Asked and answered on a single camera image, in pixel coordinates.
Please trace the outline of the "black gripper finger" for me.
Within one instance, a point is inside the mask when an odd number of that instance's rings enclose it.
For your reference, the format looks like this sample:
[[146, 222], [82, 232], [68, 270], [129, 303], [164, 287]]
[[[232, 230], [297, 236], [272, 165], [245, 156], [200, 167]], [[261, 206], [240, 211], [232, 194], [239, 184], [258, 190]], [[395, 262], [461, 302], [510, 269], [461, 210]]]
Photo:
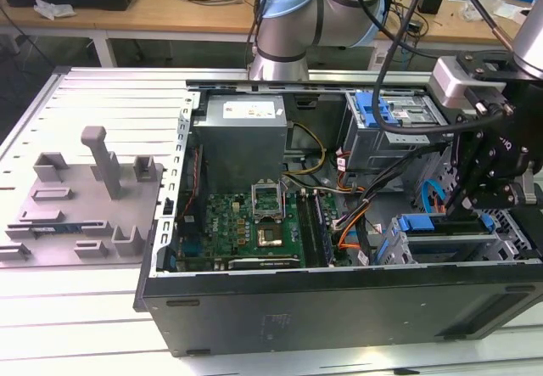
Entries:
[[456, 186], [445, 206], [450, 220], [467, 220], [472, 215], [470, 197], [480, 185], [495, 158], [495, 149], [489, 144], [488, 134], [483, 130], [459, 132], [454, 136], [451, 150], [451, 165], [456, 169]]
[[510, 209], [523, 196], [520, 186], [511, 179], [466, 177], [460, 181], [456, 198], [456, 219], [471, 220], [475, 210]]

